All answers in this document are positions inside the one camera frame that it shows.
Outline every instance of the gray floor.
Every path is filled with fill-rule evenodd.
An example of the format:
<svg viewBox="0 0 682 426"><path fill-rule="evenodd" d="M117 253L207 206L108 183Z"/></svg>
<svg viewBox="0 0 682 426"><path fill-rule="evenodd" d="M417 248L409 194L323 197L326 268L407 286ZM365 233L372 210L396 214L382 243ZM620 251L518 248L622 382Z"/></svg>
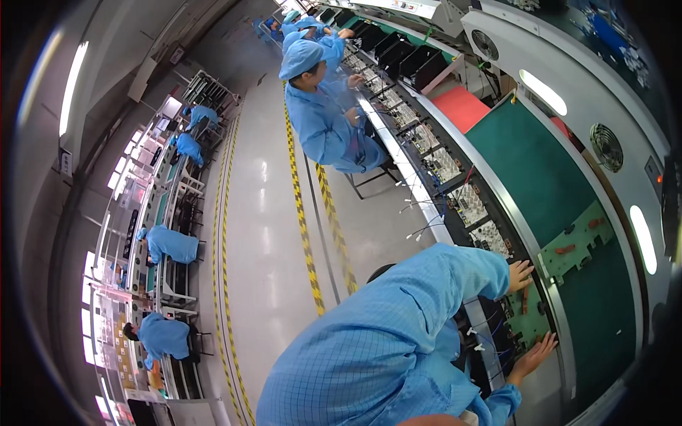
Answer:
<svg viewBox="0 0 682 426"><path fill-rule="evenodd" d="M270 368L296 335L317 318L291 178L282 82L277 78L275 66L260 85L253 84L246 93L229 186L226 176L231 150L227 153L219 182L223 151L228 147L228 143L224 143L214 155L216 162L211 165L205 190L201 239L208 242L208 253L198 268L198 310L201 331L213 333L213 341L207 342L207 348L213 349L216 355L203 357L199 374L207 397L222 399L214 410L216 419L226 412L234 425L239 424L239 419L232 403L220 346L223 346L227 376L241 420L250 424L246 401L255 416L258 398ZM312 259L325 307L330 310L337 305L332 283L336 285L341 301L348 296L341 260L332 240L314 163L309 161L309 179L298 140L295 140L295 157ZM426 224L419 209L407 209L398 214L407 205L404 201L409 198L406 187L396 187L389 177L381 177L361 187L367 198L360 200L343 174L332 167L325 169L350 264L359 286L380 266L399 262L433 244L429 232L418 243L414 239L405 239L407 234ZM371 176L357 175L357 178ZM228 206L223 227L226 194ZM313 204L313 194L319 217ZM218 218L214 247L216 196ZM222 264L223 239L225 269ZM213 248L220 332L216 328L213 303ZM227 333L224 273L227 276L234 349L244 392L239 385Z"/></svg>

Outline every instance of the yellow and black tape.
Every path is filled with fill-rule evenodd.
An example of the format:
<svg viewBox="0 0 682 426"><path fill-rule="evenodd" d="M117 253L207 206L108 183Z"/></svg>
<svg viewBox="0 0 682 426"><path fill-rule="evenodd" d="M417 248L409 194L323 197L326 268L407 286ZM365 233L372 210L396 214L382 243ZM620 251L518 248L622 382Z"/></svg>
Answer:
<svg viewBox="0 0 682 426"><path fill-rule="evenodd" d="M341 261L341 270L343 271L343 279L348 290L348 295L357 291L357 282L355 281L355 274L351 266L351 260L348 257L348 249L346 248L346 240L341 232L341 225L336 215L336 208L334 206L331 191L329 190L329 182L327 182L327 174L325 168L320 164L315 163L315 171L317 171L317 180L320 183L320 190L322 191L322 200L325 203L325 210L327 211L327 219L329 226L331 226L331 235L336 246L336 253L339 255Z"/></svg>
<svg viewBox="0 0 682 426"><path fill-rule="evenodd" d="M239 382L239 390L241 391L241 398L246 406L246 412L251 420L251 424L255 425L254 415L249 406L249 399L246 396L244 389L244 381L241 379L241 372L239 371L239 361L237 360L237 349L235 347L235 338L232 333L232 319L230 317L230 299L227 293L227 200L230 194L230 176L232 175L232 160L235 157L235 148L237 145L237 133L239 132L239 120L241 113L237 116L237 125L235 126L235 135L232 142L232 153L230 154L230 162L227 166L227 180L225 182L225 197L223 199L222 212L222 291L225 302L225 318L227 321L227 334L230 339L230 349L232 351L232 360L235 363L235 370L237 371L237 380Z"/></svg>
<svg viewBox="0 0 682 426"><path fill-rule="evenodd" d="M317 314L322 316L325 313L325 302L322 300L322 292L320 291L319 283L317 282L317 272L315 271L315 263L312 259L312 250L310 248L310 237L308 236L308 226L306 225L306 214L303 211L303 199L301 198L301 186L298 180L298 171L296 169L296 155L294 152L294 136L291 130L291 121L289 121L289 112L284 104L284 120L286 123L286 141L289 148L289 165L291 166L291 180L294 185L294 198L296 200L296 212L298 213L299 227L301 230L301 240L303 240L303 253L306 255L306 265L308 266L308 278L310 279L310 287L312 289L312 297L315 300L317 307Z"/></svg>
<svg viewBox="0 0 682 426"><path fill-rule="evenodd" d="M234 143L236 141L237 131L234 130L234 138L232 142L232 150L234 152ZM225 371L225 378L227 379L227 387L230 390L230 398L232 399L232 405L235 407L235 412L237 413L237 418L239 419L239 424L243 425L241 414L239 413L239 407L237 407L237 400L235 399L235 392L232 388L232 381L230 380L230 374L227 367L227 357L225 356L225 351L222 344L222 334L220 332L220 316L218 313L218 291L216 285L216 228L218 227L218 201L220 200L220 190L222 187L222 177L223 170L225 166L225 158L227 157L227 151L230 150L230 145L226 146L222 153L222 160L220 161L220 176L218 177L218 188L216 190L216 209L213 216L213 308L216 311L216 336L218 337L218 347L220 348L220 359L222 360L222 368Z"/></svg>

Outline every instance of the floor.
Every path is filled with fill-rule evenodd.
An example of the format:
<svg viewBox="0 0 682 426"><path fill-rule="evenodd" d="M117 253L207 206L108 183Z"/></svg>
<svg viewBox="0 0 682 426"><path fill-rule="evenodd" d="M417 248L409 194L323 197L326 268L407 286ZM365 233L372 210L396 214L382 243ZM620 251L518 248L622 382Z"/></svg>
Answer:
<svg viewBox="0 0 682 426"><path fill-rule="evenodd" d="M226 415L232 425L254 423L276 359L319 314L348 297L353 282L361 286L384 264L434 243L429 232L420 242L406 240L426 221L419 209L399 213L409 191L389 177L362 186L360 200L343 174L326 167L323 194L316 165L306 164L293 132L296 199L279 63L272 62L246 91L236 137L214 154L205 192L201 239L208 253L198 269L198 310L215 355L203 357L199 374L205 396L221 399L212 403L219 424L228 424Z"/></svg>

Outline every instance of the hand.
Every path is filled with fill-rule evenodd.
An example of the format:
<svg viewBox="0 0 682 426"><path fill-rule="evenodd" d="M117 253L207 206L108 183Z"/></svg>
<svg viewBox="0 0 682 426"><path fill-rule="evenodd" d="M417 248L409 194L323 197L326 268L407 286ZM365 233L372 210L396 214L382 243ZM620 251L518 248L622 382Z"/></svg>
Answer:
<svg viewBox="0 0 682 426"><path fill-rule="evenodd" d="M363 76L360 74L353 74L352 76L348 77L348 87L350 89L353 87L358 87L363 81L365 81Z"/></svg>
<svg viewBox="0 0 682 426"><path fill-rule="evenodd" d="M352 30L352 29L347 29L347 28L344 28L344 29L342 29L342 30L339 30L339 32L338 32L339 38L351 38L351 37L353 37L354 35L355 35L355 33L353 32L353 30Z"/></svg>
<svg viewBox="0 0 682 426"><path fill-rule="evenodd" d="M509 266L509 290L507 294L511 294L517 290L521 290L525 286L533 282L533 278L529 277L535 267L529 267L530 260L521 262L517 260Z"/></svg>
<svg viewBox="0 0 682 426"><path fill-rule="evenodd" d="M514 368L511 369L511 373L507 378L507 383L520 386L523 379L535 371L535 369L542 364L542 361L545 361L547 357L550 356L552 350L556 348L557 344L559 343L558 341L554 340L556 336L556 333L550 336L550 332L548 331L542 341L537 342L531 348L531 350L519 358L519 360L514 364Z"/></svg>
<svg viewBox="0 0 682 426"><path fill-rule="evenodd" d="M355 127L357 125L357 108L352 107L351 109L347 110L346 113L344 114L348 121L351 122L351 125Z"/></svg>

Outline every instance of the ventilation fan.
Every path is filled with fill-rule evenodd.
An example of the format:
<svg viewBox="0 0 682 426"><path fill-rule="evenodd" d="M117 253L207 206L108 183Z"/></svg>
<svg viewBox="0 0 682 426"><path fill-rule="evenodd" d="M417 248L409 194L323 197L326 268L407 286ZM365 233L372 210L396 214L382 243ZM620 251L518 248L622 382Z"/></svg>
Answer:
<svg viewBox="0 0 682 426"><path fill-rule="evenodd" d="M500 54L497 52L497 46L492 40L483 32L477 29L471 32L471 39L478 49L483 52L488 60L496 61L500 59Z"/></svg>
<svg viewBox="0 0 682 426"><path fill-rule="evenodd" d="M593 125L590 129L590 141L602 166L613 173L623 167L623 149L611 129L601 123Z"/></svg>

